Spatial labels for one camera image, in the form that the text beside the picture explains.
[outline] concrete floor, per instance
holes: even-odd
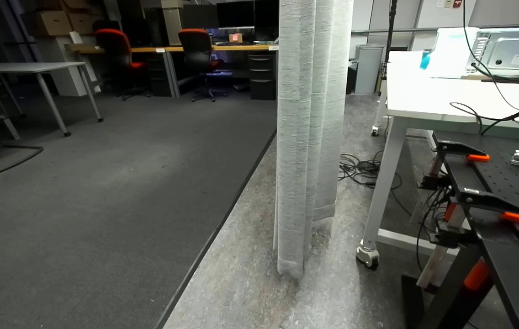
[[[372,100],[347,100],[341,153],[371,160],[382,151],[383,140],[369,136],[372,118]],[[425,142],[407,140],[407,145],[398,171],[404,187],[396,195],[413,206],[415,180],[425,171],[420,154],[431,154]],[[336,215],[314,231],[305,277],[296,282],[276,271],[274,175],[272,145],[164,328],[404,328],[400,275],[418,275],[415,255],[380,246],[376,271],[354,262],[372,191],[347,180],[338,184]],[[407,231],[404,222],[404,211],[391,200],[383,228]],[[495,292],[471,324],[511,328]]]

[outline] red office chair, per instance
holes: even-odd
[[[214,103],[215,94],[210,90],[206,74],[217,70],[219,63],[212,58],[210,36],[204,30],[181,30],[179,39],[184,50],[186,70],[197,74],[203,81],[203,94],[192,101],[208,98]]]
[[[104,50],[108,67],[113,76],[113,90],[124,90],[124,101],[131,96],[139,96],[144,89],[144,65],[131,61],[131,47],[128,37],[120,30],[97,30],[97,45]]]

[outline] gray carpet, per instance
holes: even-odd
[[[42,98],[22,105],[23,143],[45,151],[0,176],[0,328],[155,328],[270,142],[276,103],[100,98],[97,125],[86,100],[58,100],[67,140]]]

